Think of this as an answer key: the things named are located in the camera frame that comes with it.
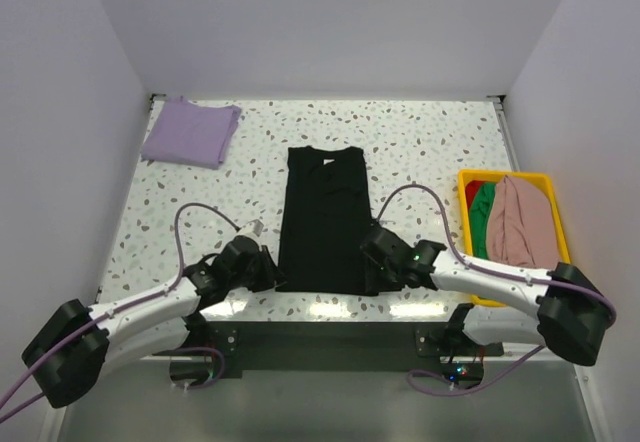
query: white wall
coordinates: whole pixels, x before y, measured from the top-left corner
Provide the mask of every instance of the white wall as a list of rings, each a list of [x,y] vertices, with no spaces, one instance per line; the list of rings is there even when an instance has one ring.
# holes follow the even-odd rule
[[[593,379],[640,433],[640,0],[563,0],[506,99],[523,169],[553,176],[575,262],[620,312]]]
[[[95,295],[146,96],[99,0],[0,7],[1,394],[50,314]],[[36,390],[27,384],[10,405]],[[46,405],[0,426],[0,440],[35,440]]]
[[[143,83],[204,97],[506,93],[559,0],[102,0]]]

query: pink cloth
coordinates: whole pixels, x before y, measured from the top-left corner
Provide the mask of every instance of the pink cloth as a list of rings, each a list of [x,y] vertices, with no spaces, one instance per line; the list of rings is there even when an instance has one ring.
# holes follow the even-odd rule
[[[537,187],[506,175],[496,185],[487,223],[489,260],[555,269],[560,262],[551,204]]]

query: yellow plastic crate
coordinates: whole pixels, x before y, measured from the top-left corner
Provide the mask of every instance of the yellow plastic crate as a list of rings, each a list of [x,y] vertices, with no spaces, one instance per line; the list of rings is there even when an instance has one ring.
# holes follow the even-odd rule
[[[469,224],[469,211],[467,210],[467,196],[465,194],[465,187],[473,180],[481,180],[483,182],[499,182],[505,175],[513,175],[520,177],[540,189],[549,199],[551,203],[551,212],[553,213],[553,222],[556,226],[556,240],[558,242],[558,251],[563,262],[571,263],[569,258],[569,249],[567,248],[567,241],[564,238],[564,231],[562,230],[562,222],[560,221],[560,213],[558,212],[558,205],[556,204],[556,197],[553,192],[553,184],[549,176],[545,174],[536,174],[531,172],[500,172],[495,170],[475,170],[464,169],[458,172],[458,194],[460,197],[460,214],[462,215],[462,228],[464,231],[464,251],[473,255],[473,245],[471,243],[471,226]],[[472,295],[471,301],[477,305],[485,305],[488,307],[504,307],[504,304],[495,302],[493,300],[483,299],[481,297]]]

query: purple cloth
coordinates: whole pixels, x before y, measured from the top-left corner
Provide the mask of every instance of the purple cloth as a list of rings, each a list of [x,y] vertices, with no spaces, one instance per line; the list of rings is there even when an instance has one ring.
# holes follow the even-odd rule
[[[200,107],[183,97],[171,98],[142,144],[142,160],[217,169],[227,155],[238,128],[241,109]]]

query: table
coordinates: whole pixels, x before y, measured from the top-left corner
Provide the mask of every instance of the table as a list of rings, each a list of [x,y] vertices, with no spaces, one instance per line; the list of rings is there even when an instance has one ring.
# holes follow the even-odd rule
[[[457,173],[463,168],[510,170],[492,102],[213,100],[203,106],[243,109],[226,162],[219,170],[140,161],[131,183],[100,302],[152,288],[178,269],[173,238],[175,211],[190,201],[219,207],[239,225],[260,218],[263,237],[277,260],[287,181],[287,148],[336,150],[354,145],[365,153],[372,214],[396,187],[419,182],[442,197],[462,247]],[[149,133],[162,109],[156,101]],[[411,243],[445,241],[442,219],[427,194],[406,191],[390,204],[386,227]],[[233,229],[202,209],[186,212],[179,227],[185,261],[197,261],[233,237]],[[202,313],[236,321],[446,321],[465,294],[405,289],[377,297],[322,293],[253,294],[232,291]]]

